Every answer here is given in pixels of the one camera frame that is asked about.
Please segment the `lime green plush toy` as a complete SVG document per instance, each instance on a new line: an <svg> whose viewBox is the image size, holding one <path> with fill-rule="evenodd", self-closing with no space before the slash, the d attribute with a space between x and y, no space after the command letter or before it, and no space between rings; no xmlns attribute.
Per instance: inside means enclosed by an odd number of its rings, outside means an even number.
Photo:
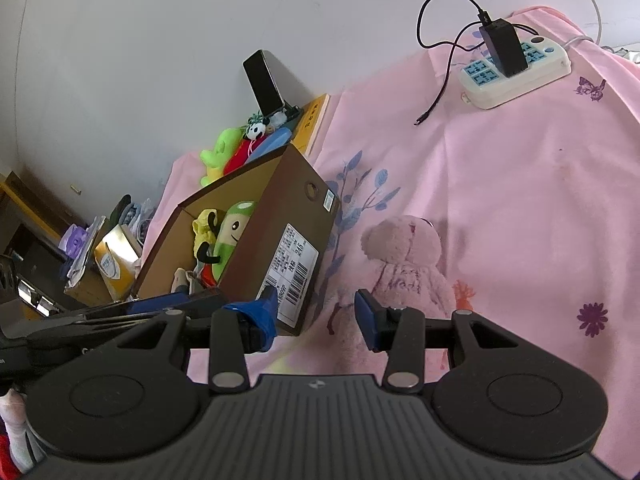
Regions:
<svg viewBox="0 0 640 480"><path fill-rule="evenodd" d="M201 151L200 159L205 166L205 176L200 181L202 188L224 175L224 166L239 148L243 136L243 128L224 129L211 150Z"/></svg>

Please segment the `yellow book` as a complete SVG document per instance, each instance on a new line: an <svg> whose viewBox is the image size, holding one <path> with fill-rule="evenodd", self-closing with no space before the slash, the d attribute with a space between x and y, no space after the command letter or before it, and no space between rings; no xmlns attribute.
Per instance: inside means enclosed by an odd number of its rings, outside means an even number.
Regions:
<svg viewBox="0 0 640 480"><path fill-rule="evenodd" d="M330 101L331 96L329 93L325 93L304 107L303 115L294 129L292 137L292 144L299 153L305 156L310 154Z"/></svg>

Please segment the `green pea plush toy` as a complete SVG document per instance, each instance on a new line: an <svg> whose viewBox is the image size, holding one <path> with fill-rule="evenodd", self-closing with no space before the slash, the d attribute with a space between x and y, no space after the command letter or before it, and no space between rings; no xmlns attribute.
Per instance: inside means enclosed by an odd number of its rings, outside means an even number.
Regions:
<svg viewBox="0 0 640 480"><path fill-rule="evenodd" d="M232 205L225 214L218 210L220 230L215 245L208 247L203 244L198 255L194 256L194 272L204 286L214 287L220 281L256 206L254 200L241 200Z"/></svg>

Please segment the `small panda plush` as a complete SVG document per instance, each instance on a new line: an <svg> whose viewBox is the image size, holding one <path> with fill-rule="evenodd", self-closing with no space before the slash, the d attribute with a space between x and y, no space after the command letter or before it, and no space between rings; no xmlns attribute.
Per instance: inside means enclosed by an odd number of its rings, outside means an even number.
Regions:
<svg viewBox="0 0 640 480"><path fill-rule="evenodd" d="M264 136L267 132L268 119L260 113L250 116L245 128L244 138L250 141L256 141Z"/></svg>

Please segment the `black charger adapter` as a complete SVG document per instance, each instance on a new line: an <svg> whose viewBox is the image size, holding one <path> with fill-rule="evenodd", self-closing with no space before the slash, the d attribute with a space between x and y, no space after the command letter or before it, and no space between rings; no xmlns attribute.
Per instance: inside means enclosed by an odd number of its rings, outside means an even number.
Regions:
<svg viewBox="0 0 640 480"><path fill-rule="evenodd" d="M514 26L503 18L483 20L480 34L498 71L513 77L527 68L520 38Z"/></svg>

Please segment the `yellow tissue box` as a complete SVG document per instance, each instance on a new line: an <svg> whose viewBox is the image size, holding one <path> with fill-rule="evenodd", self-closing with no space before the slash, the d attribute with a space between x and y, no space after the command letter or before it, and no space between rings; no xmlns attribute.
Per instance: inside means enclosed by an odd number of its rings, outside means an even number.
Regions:
<svg viewBox="0 0 640 480"><path fill-rule="evenodd" d="M128 297L140 269L141 254L141 246L126 226L114 226L96 245L96 265L114 301Z"/></svg>

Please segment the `yellow plush toy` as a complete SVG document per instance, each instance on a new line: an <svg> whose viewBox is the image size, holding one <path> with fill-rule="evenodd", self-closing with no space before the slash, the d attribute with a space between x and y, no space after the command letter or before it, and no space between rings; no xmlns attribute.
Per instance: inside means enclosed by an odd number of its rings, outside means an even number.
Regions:
<svg viewBox="0 0 640 480"><path fill-rule="evenodd" d="M193 252L194 256L197 256L203 244L213 247L216 243L220 230L218 210L214 208L202 210L198 218L192 221L192 230L194 233Z"/></svg>

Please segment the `black phone on stand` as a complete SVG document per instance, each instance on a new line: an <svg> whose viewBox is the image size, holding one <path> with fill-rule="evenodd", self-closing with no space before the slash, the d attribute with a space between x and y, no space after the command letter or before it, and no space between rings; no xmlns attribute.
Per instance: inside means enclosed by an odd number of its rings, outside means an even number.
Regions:
<svg viewBox="0 0 640 480"><path fill-rule="evenodd" d="M243 68L262 116L270 117L279 112L283 112L287 118L299 115L300 108L288 104L282 96L263 50L256 50L244 60Z"/></svg>

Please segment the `pink floral bed sheet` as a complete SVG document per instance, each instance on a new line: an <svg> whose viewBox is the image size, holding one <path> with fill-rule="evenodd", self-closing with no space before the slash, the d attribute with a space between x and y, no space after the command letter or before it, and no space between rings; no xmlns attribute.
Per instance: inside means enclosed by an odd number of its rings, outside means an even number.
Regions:
<svg viewBox="0 0 640 480"><path fill-rule="evenodd" d="M523 49L555 52L568 72L499 106L495 67L479 53L422 51L332 101L329 127L304 157L340 200L298 335L248 359L250 378L335 374L329 294L362 257L369 226L431 222L449 318L487 318L577 367L602 387L573 422L594 422L609 471L639 471L639 71L540 6ZM172 167L149 234L202 189L192 156ZM151 251L149 247L145 258Z"/></svg>

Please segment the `blue oval plush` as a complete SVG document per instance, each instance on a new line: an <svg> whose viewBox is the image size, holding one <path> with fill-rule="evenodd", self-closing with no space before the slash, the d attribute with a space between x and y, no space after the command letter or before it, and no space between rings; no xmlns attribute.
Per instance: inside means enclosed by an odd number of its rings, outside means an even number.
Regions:
<svg viewBox="0 0 640 480"><path fill-rule="evenodd" d="M289 144L292 139L293 133L289 128L282 127L269 136L265 137L265 140L258 145L257 148L252 151L252 154L248 156L247 163L254 162L254 160L261 158L286 144Z"/></svg>

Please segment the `pink teddy bear plush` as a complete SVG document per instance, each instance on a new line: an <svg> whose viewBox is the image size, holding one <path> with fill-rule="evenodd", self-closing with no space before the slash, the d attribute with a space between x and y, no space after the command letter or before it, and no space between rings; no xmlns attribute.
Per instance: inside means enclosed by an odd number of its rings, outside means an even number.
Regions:
<svg viewBox="0 0 640 480"><path fill-rule="evenodd" d="M356 266L338 277L329 294L335 374L378 375L384 368L382 354L367 349L357 325L358 289L367 289L383 307L415 308L428 318L449 318L456 308L454 290L437 267L442 242L431 222L406 214L387 218L363 231L360 248Z"/></svg>

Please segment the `brown cardboard box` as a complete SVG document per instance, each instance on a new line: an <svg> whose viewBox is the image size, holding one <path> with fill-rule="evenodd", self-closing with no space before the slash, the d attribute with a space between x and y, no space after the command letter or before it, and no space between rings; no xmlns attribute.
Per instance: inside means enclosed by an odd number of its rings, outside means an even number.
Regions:
<svg viewBox="0 0 640 480"><path fill-rule="evenodd" d="M253 202L255 209L216 285L231 301L253 300L265 286L276 286L278 329L298 335L340 200L291 145L178 203L145 258L132 293L140 299L167 294L175 270L195 266L192 221L205 209L225 214L239 202Z"/></svg>

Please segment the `red plush toy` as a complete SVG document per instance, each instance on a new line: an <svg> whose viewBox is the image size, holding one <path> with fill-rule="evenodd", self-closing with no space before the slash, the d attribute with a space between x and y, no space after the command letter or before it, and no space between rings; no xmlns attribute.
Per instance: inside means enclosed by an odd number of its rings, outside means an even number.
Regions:
<svg viewBox="0 0 640 480"><path fill-rule="evenodd" d="M233 171L241 168L261 143L262 138L256 140L243 138L239 147L236 149L228 162L224 165L224 175L228 176L228 174L231 174Z"/></svg>

